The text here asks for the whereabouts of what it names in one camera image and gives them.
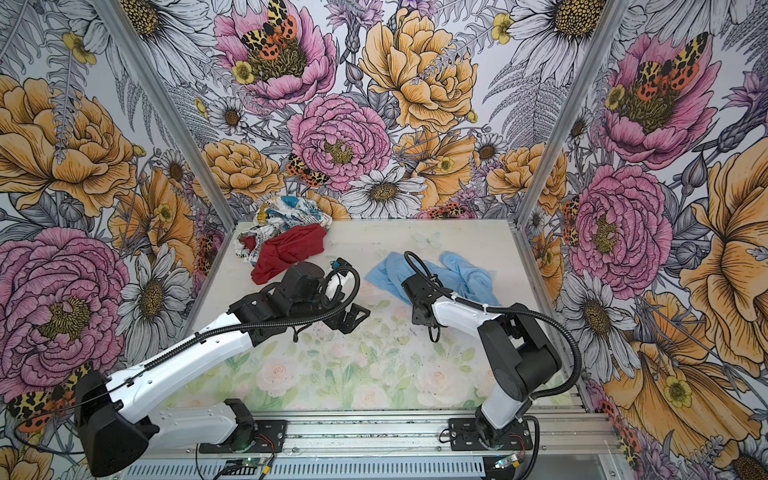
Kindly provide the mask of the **light blue mesh cloth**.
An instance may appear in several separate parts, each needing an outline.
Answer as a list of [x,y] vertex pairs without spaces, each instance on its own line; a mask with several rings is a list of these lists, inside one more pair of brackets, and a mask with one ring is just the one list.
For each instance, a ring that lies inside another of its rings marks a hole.
[[[425,261],[425,265],[444,287],[471,301],[499,306],[493,293],[491,275],[484,269],[472,265],[460,255],[443,252],[440,264]],[[392,252],[377,264],[365,279],[375,287],[387,291],[407,305],[411,305],[402,283],[413,276],[415,271],[408,265],[401,253]]]

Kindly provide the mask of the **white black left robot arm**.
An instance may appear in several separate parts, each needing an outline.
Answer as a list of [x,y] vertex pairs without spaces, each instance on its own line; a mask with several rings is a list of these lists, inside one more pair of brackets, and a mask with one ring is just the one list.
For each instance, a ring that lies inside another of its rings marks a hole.
[[370,314],[354,302],[360,287],[359,273],[343,259],[330,271],[300,262],[281,280],[235,301],[210,324],[151,358],[109,375],[87,374],[75,389],[74,420],[90,473],[116,474],[152,449],[251,448],[259,426],[240,399],[167,413],[160,407],[203,373],[288,330],[299,333],[323,323],[352,332]]

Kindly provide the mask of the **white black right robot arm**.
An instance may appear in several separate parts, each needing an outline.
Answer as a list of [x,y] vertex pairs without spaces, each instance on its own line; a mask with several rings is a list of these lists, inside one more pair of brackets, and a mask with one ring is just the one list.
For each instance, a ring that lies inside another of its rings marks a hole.
[[550,318],[520,303],[502,308],[473,302],[443,288],[435,275],[414,274],[402,288],[412,306],[412,323],[427,327],[432,342],[440,340],[445,328],[480,340],[495,381],[475,413],[472,432],[483,448],[501,448],[534,401],[572,388],[572,380],[545,386],[562,370],[559,352],[540,326]]

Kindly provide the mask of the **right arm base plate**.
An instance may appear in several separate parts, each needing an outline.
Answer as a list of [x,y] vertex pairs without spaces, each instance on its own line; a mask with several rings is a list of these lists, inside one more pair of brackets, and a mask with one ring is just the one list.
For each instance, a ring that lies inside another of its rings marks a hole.
[[452,451],[530,451],[533,434],[522,420],[513,419],[502,429],[494,428],[480,418],[453,417],[447,422],[448,440]]

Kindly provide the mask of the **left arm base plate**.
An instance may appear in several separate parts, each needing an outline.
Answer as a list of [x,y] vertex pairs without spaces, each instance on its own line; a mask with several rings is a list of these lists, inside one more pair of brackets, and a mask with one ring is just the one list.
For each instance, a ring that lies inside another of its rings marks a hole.
[[257,419],[252,424],[238,425],[223,443],[203,443],[197,450],[202,454],[281,453],[287,426],[285,420]]

